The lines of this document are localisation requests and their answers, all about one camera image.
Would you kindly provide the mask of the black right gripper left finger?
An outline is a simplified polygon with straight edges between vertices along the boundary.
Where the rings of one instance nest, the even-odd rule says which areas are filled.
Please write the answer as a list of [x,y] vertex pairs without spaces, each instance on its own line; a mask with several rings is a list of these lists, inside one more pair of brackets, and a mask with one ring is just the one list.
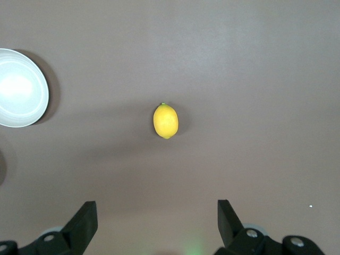
[[60,231],[43,234],[18,254],[84,254],[97,229],[96,203],[87,201]]

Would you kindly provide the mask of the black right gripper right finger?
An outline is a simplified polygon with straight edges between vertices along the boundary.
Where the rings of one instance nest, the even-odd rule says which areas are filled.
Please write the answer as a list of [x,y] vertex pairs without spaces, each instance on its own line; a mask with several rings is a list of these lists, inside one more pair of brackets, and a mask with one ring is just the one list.
[[258,226],[242,224],[228,200],[218,200],[217,216],[224,246],[215,255],[283,254],[282,244],[265,235]]

